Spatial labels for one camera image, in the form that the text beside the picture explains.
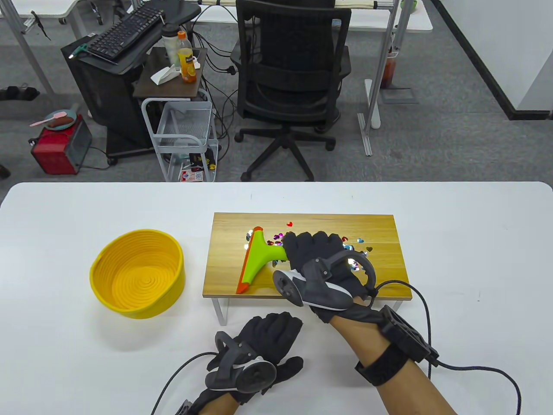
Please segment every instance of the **forearm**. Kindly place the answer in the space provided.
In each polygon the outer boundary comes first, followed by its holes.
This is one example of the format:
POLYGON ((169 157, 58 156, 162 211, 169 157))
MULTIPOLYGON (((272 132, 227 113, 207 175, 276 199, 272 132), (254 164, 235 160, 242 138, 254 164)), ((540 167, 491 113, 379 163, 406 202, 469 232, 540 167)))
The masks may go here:
MULTIPOLYGON (((356 303, 363 304, 357 298, 356 303)), ((390 342, 375 324, 333 317, 330 324, 344 337, 366 367, 386 351, 390 342)), ((385 384, 377 387, 390 415, 455 415, 451 406, 412 360, 385 384)))
POLYGON ((240 404, 234 400, 230 393, 208 403, 201 411, 200 415, 233 415, 240 404))

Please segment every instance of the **sequin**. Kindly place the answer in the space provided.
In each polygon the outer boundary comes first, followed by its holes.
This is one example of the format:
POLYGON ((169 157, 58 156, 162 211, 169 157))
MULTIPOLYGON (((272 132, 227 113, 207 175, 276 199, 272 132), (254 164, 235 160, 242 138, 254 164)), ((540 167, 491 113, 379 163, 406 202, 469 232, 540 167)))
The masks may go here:
POLYGON ((351 258, 349 258, 347 260, 348 264, 349 264, 349 267, 352 271, 359 271, 359 264, 357 263, 356 260, 353 260, 351 258))

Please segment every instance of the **gray carpet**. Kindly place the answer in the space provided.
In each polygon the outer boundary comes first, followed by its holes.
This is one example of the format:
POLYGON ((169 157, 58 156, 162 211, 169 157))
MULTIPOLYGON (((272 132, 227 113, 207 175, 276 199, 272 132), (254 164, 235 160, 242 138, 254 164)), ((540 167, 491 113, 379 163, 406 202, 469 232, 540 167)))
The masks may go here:
MULTIPOLYGON (((342 117, 329 133, 337 139, 336 149, 327 152, 320 144, 299 144, 316 180, 539 180, 553 184, 553 123, 508 121, 431 2, 427 0, 425 5, 434 31, 407 35, 394 77, 396 85, 412 87, 420 103, 380 106, 382 127, 372 131, 374 155, 370 158, 364 155, 357 112, 366 111, 363 79, 375 72, 382 37, 377 33, 348 34, 352 73, 345 79, 338 101, 342 117)), ((108 3, 100 6, 106 20, 111 21, 108 3)), ((81 2, 79 7, 89 30, 99 32, 105 28, 97 25, 86 3, 81 2)), ((82 101, 59 52, 73 39, 71 29, 55 19, 46 19, 44 25, 52 41, 35 28, 27 35, 28 42, 64 102, 82 101)), ((196 29, 226 50, 237 38, 236 26, 198 25, 196 29)), ((26 82, 41 88, 4 20, 0 20, 0 56, 0 87, 26 82)), ((228 66, 228 59, 215 58, 220 66, 228 66)), ((209 69, 205 74, 227 94, 237 87, 237 76, 216 74, 209 69)), ((212 93, 220 108, 223 96, 212 93)), ((121 159, 109 170, 83 169, 74 177, 44 174, 29 153, 27 140, 38 130, 28 124, 50 111, 45 96, 33 102, 0 102, 0 163, 12 172, 9 179, 0 181, 0 201, 11 186, 22 181, 163 179, 154 155, 121 159)), ((103 148, 106 129, 92 120, 87 123, 94 145, 103 148)), ((238 127, 261 125, 236 117, 232 132, 238 127)), ((228 154, 218 165, 217 180, 239 180, 268 144, 268 139, 253 137, 246 137, 240 144, 231 140, 228 154)), ((105 165, 103 155, 93 149, 85 162, 105 165)), ((304 180, 304 175, 293 156, 281 149, 253 174, 253 180, 304 180)))

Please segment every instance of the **black glove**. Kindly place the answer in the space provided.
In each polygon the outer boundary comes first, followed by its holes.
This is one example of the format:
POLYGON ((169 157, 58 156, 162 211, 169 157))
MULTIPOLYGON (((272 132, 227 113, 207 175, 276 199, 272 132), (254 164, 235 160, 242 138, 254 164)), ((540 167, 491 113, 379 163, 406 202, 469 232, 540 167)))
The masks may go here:
MULTIPOLYGON (((282 365, 280 361, 288 354, 292 344, 298 337, 303 322, 290 313, 271 313, 267 317, 254 317, 242 329, 240 334, 234 338, 237 343, 246 342, 263 359, 271 362, 276 367, 276 379, 271 386, 264 389, 261 394, 264 395, 273 385, 284 382, 298 374, 304 367, 304 360, 299 356, 287 359, 282 365)), ((223 356, 228 348, 225 347, 215 358, 207 365, 207 370, 211 371, 219 366, 223 356)), ((193 412, 197 413, 203 409, 209 402, 214 401, 227 392, 204 390, 199 398, 192 405, 193 412)), ((255 393, 241 393, 238 391, 229 392, 234 400, 240 404, 248 402, 255 393)))
MULTIPOLYGON (((306 262, 316 258, 328 259, 335 253, 344 250, 342 239, 338 235, 327 236, 323 231, 317 232, 313 236, 308 232, 297 236, 293 232, 288 232, 282 241, 286 256, 290 261, 290 268, 300 273, 306 262)), ((362 299, 367 297, 366 288, 350 271, 346 260, 334 265, 331 272, 332 277, 327 282, 345 288, 352 297, 361 297, 362 299)), ((311 310, 325 323, 328 323, 337 314, 337 312, 317 307, 311 307, 311 310)))

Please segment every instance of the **wooden tray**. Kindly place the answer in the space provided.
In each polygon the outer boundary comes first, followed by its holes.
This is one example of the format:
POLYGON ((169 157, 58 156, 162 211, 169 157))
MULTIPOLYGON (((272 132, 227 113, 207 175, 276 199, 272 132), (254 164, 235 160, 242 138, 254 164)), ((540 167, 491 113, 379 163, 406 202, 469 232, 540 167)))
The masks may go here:
MULTIPOLYGON (((209 298, 282 298, 273 284, 275 269, 290 269, 288 262, 276 267, 267 264, 255 277, 248 291, 236 294, 246 250, 246 233, 255 226, 263 228, 266 240, 275 234, 294 232, 345 236, 356 251, 369 251, 368 258, 377 273, 377 284, 390 279, 409 282, 392 215, 311 215, 311 214, 250 214, 215 213, 204 280, 204 297, 209 298)), ((354 272, 365 284, 363 271, 354 272)), ((391 284, 380 290, 379 299, 410 300, 411 290, 391 284)))

